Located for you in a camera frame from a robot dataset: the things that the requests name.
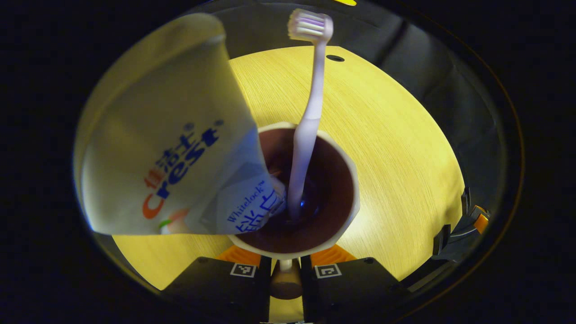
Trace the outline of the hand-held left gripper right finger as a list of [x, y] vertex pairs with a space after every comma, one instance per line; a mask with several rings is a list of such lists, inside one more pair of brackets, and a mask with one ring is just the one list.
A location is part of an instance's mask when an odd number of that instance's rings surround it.
[[373, 257], [335, 245], [301, 260], [304, 319], [314, 324], [384, 324], [410, 291]]

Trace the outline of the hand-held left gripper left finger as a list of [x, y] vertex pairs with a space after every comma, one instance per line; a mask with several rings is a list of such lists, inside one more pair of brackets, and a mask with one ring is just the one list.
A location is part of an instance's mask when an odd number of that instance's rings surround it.
[[270, 311], [271, 259], [231, 246], [197, 257], [161, 295], [193, 316], [193, 324], [261, 324]]

